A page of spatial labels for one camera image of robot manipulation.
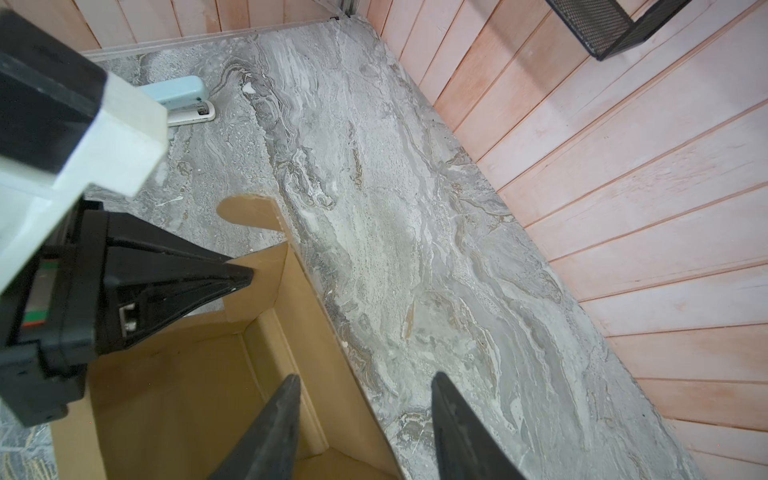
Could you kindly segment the brown cardboard box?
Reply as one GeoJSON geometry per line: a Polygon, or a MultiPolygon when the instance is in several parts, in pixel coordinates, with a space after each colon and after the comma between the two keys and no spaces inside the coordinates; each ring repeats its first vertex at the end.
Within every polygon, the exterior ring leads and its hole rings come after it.
{"type": "Polygon", "coordinates": [[[297,479],[395,479],[400,469],[295,243],[252,253],[252,284],[97,360],[85,397],[51,435],[63,479],[204,479],[301,380],[297,479]]]}

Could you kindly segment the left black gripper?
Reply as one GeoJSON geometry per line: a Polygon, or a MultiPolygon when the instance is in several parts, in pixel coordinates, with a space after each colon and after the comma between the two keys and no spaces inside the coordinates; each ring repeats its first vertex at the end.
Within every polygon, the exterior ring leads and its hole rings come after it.
{"type": "Polygon", "coordinates": [[[81,200],[1,294],[1,398],[25,427],[62,419],[98,352],[127,350],[254,275],[81,200]]]}

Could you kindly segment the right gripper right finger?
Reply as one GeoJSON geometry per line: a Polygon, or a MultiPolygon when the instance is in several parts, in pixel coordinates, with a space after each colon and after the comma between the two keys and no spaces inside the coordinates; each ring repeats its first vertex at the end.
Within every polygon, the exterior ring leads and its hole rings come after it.
{"type": "Polygon", "coordinates": [[[525,479],[446,373],[435,374],[431,393],[440,479],[525,479]]]}

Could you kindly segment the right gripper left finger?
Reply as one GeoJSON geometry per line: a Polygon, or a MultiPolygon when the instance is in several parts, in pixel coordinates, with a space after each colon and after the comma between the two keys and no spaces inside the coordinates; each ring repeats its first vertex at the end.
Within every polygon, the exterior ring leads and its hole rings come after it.
{"type": "Polygon", "coordinates": [[[301,380],[289,374],[209,479],[291,479],[300,433],[301,380]]]}

